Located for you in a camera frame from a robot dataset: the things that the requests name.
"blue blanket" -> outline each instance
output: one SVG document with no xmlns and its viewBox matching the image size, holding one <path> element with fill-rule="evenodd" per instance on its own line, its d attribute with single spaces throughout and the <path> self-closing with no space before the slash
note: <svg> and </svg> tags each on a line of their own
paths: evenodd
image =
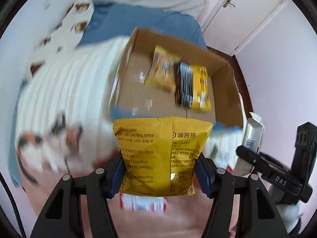
<svg viewBox="0 0 317 238">
<path fill-rule="evenodd" d="M 95 3 L 91 22 L 79 45 L 98 43 L 116 36 L 130 36 L 135 27 L 171 35 L 206 49 L 199 24 L 189 15 L 107 2 Z"/>
</svg>

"metal bolt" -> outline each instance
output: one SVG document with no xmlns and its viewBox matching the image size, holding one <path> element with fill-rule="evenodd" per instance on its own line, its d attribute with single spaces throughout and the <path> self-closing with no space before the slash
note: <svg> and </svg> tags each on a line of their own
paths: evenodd
<svg viewBox="0 0 317 238">
<path fill-rule="evenodd" d="M 218 174 L 223 175 L 225 172 L 226 172 L 225 169 L 223 169 L 223 168 L 217 168 L 217 173 L 218 173 Z"/>
<path fill-rule="evenodd" d="M 68 181 L 70 179 L 70 175 L 63 175 L 62 179 L 64 181 Z"/>
<path fill-rule="evenodd" d="M 251 179 L 256 181 L 259 179 L 259 176 L 255 175 L 255 174 L 251 174 Z"/>
<path fill-rule="evenodd" d="M 100 175 L 100 174 L 103 174 L 105 172 L 105 170 L 103 168 L 98 168 L 96 169 L 95 173 Z"/>
</svg>

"white door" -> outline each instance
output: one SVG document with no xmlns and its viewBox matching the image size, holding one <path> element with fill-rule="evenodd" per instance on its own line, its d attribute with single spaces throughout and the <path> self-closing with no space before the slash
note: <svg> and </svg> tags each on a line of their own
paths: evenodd
<svg viewBox="0 0 317 238">
<path fill-rule="evenodd" d="M 207 46 L 232 55 L 282 0 L 231 0 L 231 4 L 226 1 L 203 37 Z"/>
</svg>

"snack package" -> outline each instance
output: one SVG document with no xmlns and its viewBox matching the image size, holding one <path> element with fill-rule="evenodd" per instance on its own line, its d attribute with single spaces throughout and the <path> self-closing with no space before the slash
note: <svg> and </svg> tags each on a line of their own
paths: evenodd
<svg viewBox="0 0 317 238">
<path fill-rule="evenodd" d="M 207 69 L 180 62 L 177 75 L 176 103 L 195 110 L 211 111 Z"/>
<path fill-rule="evenodd" d="M 156 46 L 153 63 L 145 80 L 145 86 L 167 89 L 175 92 L 174 65 L 180 62 L 175 56 L 160 46 Z"/>
<path fill-rule="evenodd" d="M 154 197 L 194 194 L 194 166 L 213 124 L 165 118 L 115 120 L 126 165 L 120 192 Z"/>
</svg>

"open cardboard box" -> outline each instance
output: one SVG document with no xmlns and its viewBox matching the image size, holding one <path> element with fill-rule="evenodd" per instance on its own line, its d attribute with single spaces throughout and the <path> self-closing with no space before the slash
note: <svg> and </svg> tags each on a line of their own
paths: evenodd
<svg viewBox="0 0 317 238">
<path fill-rule="evenodd" d="M 183 62 L 207 68 L 211 112 L 176 105 L 173 93 L 144 86 L 157 45 L 179 55 Z M 243 128 L 240 98 L 228 61 L 195 44 L 142 28 L 134 30 L 125 47 L 111 105 L 117 118 L 178 116 Z"/>
</svg>

